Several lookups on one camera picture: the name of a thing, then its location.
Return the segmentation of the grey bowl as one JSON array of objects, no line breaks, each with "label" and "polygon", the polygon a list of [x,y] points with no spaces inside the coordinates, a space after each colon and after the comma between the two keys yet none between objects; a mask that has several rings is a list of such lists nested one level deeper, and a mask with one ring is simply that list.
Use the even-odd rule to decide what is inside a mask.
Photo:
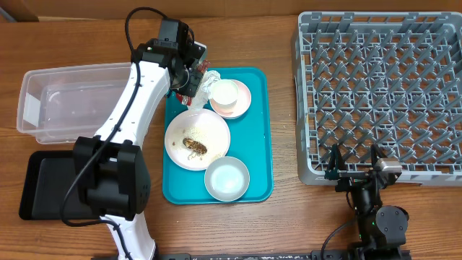
[{"label": "grey bowl", "polygon": [[241,160],[225,156],[209,165],[204,174],[204,184],[214,199],[233,202],[248,190],[250,173]]}]

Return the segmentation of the white tissue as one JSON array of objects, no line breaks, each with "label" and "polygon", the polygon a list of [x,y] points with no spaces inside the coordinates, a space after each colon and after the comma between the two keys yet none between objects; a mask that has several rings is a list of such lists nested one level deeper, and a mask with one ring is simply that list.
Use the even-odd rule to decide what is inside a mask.
[{"label": "white tissue", "polygon": [[203,108],[212,96],[212,85],[221,79],[218,71],[206,71],[200,84],[196,96],[192,98],[191,104],[188,105],[189,110],[197,110]]}]

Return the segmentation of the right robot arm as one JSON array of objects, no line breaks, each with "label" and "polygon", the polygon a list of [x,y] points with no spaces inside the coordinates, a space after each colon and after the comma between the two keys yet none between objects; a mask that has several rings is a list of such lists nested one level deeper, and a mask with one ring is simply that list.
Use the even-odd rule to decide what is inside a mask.
[{"label": "right robot arm", "polygon": [[[323,242],[320,259],[410,259],[406,243],[409,213],[397,206],[385,206],[380,190],[392,186],[402,174],[400,162],[387,157],[378,145],[370,147],[371,166],[362,172],[348,171],[338,145],[331,147],[324,178],[336,181],[335,191],[344,192],[354,217],[333,231]],[[346,250],[327,251],[328,242],[345,227],[356,224],[359,241]]]}]

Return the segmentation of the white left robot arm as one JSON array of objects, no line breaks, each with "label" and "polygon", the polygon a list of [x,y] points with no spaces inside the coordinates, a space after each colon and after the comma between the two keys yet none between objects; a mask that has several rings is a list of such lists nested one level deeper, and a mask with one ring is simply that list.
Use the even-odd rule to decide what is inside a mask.
[{"label": "white left robot arm", "polygon": [[126,87],[107,121],[92,138],[79,137],[73,148],[77,175],[59,210],[61,221],[74,192],[98,216],[81,225],[107,225],[119,259],[158,259],[144,209],[151,179],[142,144],[161,99],[174,92],[186,102],[194,99],[206,71],[206,46],[179,19],[162,15],[159,35],[129,47],[131,72]]}]

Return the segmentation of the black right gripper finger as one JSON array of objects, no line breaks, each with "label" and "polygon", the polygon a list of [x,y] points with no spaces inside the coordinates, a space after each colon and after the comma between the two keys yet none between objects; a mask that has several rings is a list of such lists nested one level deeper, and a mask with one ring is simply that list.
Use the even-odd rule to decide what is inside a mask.
[{"label": "black right gripper finger", "polygon": [[328,162],[328,169],[329,170],[343,170],[344,169],[344,160],[341,155],[339,146],[337,144],[333,144],[331,147],[331,156]]},{"label": "black right gripper finger", "polygon": [[377,144],[372,144],[370,146],[370,154],[371,154],[371,165],[372,166],[375,166],[375,164],[379,161],[379,159],[387,158],[383,150]]}]

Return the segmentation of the white cup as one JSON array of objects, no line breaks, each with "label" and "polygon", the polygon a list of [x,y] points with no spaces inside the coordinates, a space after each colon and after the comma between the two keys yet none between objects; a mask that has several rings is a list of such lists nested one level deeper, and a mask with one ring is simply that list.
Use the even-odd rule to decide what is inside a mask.
[{"label": "white cup", "polygon": [[221,79],[212,85],[212,100],[224,110],[235,107],[239,96],[239,88],[230,79]]}]

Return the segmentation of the red snack wrapper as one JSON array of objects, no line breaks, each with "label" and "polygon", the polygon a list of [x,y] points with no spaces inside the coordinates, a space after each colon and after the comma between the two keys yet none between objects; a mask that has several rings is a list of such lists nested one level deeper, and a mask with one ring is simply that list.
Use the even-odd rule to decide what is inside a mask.
[{"label": "red snack wrapper", "polygon": [[192,99],[196,96],[202,78],[209,67],[210,62],[204,60],[186,70],[188,72],[186,82],[175,90],[175,96],[182,105],[192,103]]}]

